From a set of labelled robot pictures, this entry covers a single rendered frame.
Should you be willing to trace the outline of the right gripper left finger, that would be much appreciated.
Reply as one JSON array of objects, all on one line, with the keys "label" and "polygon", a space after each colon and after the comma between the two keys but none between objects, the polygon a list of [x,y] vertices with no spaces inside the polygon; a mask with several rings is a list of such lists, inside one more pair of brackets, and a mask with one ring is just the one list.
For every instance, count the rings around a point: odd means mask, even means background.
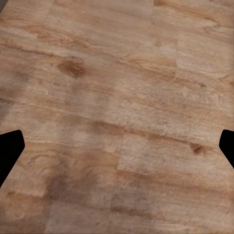
[{"label": "right gripper left finger", "polygon": [[21,130],[0,135],[0,187],[25,148]]}]

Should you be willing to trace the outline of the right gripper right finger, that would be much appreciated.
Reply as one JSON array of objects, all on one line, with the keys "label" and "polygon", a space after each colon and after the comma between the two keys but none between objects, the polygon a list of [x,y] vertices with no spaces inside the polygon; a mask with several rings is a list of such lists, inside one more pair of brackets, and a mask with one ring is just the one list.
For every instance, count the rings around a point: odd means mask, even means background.
[{"label": "right gripper right finger", "polygon": [[234,131],[226,129],[222,131],[219,147],[234,168]]}]

